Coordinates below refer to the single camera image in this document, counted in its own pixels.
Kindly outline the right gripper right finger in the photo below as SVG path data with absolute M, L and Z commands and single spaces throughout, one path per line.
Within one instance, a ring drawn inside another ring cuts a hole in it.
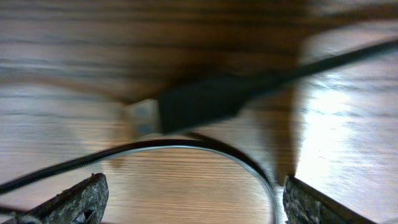
M 289 223 L 375 224 L 291 176 L 284 180 L 282 201 Z

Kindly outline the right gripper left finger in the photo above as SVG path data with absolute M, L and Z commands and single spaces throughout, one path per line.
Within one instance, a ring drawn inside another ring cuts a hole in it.
M 6 223 L 100 224 L 109 198 L 106 176 L 92 174 L 50 200 L 24 211 L 1 207 Z

